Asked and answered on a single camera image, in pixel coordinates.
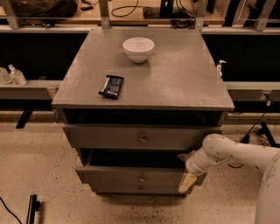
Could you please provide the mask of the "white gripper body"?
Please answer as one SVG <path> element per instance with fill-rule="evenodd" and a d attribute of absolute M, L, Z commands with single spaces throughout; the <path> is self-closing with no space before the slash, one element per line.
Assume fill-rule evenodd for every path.
<path fill-rule="evenodd" d="M 201 176 L 207 172 L 207 167 L 211 165 L 211 160 L 203 148 L 193 150 L 188 154 L 185 161 L 185 168 L 195 176 Z"/>

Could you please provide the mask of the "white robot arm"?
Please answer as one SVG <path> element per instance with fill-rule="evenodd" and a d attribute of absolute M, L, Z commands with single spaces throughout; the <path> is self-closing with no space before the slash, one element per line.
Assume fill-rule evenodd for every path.
<path fill-rule="evenodd" d="M 178 186 L 185 193 L 209 167 L 239 162 L 262 173 L 254 224 L 280 224 L 280 149 L 237 143 L 220 134 L 209 134 L 198 150 L 179 154 L 186 172 Z"/>

